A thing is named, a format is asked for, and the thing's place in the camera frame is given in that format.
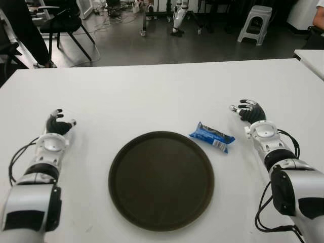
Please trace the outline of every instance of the plastic stool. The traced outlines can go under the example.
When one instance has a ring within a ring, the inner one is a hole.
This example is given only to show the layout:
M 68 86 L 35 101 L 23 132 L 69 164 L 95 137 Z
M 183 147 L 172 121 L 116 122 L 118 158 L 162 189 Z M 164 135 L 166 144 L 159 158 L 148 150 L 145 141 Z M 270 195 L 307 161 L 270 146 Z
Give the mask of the plastic stool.
M 244 37 L 247 37 L 247 38 L 251 38 L 251 39 L 256 39 L 257 46 L 262 45 L 262 43 L 264 41 L 264 37 L 267 34 L 267 28 L 269 25 L 269 20 L 271 18 L 271 14 L 272 14 L 271 7 L 254 5 L 252 7 L 251 11 L 249 12 L 249 15 L 247 17 L 245 25 L 244 25 L 243 29 L 241 30 L 237 41 L 241 43 L 242 39 Z M 249 25 L 251 24 L 253 18 L 255 18 L 255 17 L 260 17 L 262 19 L 262 26 L 261 26 L 259 34 L 252 34 L 252 33 L 247 32 Z

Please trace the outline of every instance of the person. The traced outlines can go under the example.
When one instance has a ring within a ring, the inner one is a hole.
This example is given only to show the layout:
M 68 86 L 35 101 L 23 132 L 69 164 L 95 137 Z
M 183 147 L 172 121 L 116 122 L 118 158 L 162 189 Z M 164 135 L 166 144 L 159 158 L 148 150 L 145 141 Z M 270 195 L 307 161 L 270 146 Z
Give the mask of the person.
M 313 19 L 313 25 L 324 31 L 324 0 L 319 0 L 316 8 L 317 12 Z
M 317 11 L 313 19 L 313 27 L 309 28 L 309 38 L 302 47 L 304 50 L 324 50 L 324 0 L 319 0 L 316 8 Z
M 7 17 L 17 38 L 25 45 L 37 61 L 36 68 L 51 68 L 56 65 L 50 60 L 43 37 L 34 25 L 25 0 L 0 0 L 0 9 Z

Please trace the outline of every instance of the person's arm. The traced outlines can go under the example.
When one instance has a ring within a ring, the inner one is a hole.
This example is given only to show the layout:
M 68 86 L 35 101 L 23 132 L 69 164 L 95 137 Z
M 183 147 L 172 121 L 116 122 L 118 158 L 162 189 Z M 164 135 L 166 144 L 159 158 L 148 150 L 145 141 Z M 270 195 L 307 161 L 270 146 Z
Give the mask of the person's arm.
M 323 7 L 317 7 L 317 12 L 313 19 L 313 25 L 317 28 L 324 30 L 324 8 Z

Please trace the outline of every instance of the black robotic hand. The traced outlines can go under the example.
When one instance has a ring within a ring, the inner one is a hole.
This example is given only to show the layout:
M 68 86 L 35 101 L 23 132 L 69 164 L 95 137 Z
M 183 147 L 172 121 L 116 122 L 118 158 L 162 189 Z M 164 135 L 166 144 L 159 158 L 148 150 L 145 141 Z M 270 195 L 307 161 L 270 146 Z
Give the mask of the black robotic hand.
M 62 109 L 57 109 L 50 114 L 46 122 L 46 130 L 48 133 L 57 133 L 60 135 L 66 134 L 73 126 L 76 125 L 75 120 L 71 120 L 69 123 L 63 121 L 56 121 L 57 118 L 62 118 L 64 115 L 59 114 Z
M 246 120 L 253 124 L 259 120 L 266 120 L 265 113 L 261 106 L 253 100 L 240 100 L 242 105 L 238 107 L 231 105 L 229 108 L 241 116 L 241 120 Z

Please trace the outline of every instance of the blue snack wrapper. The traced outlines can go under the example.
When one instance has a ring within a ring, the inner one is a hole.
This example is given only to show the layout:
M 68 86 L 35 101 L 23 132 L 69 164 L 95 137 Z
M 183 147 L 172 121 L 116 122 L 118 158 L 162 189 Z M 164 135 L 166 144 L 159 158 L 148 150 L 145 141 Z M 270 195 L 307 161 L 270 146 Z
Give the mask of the blue snack wrapper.
M 194 131 L 189 136 L 208 142 L 209 144 L 220 148 L 225 153 L 228 153 L 227 144 L 230 144 L 235 140 L 234 137 L 228 136 L 215 129 L 209 128 L 203 125 L 201 122 L 198 123 L 196 131 Z

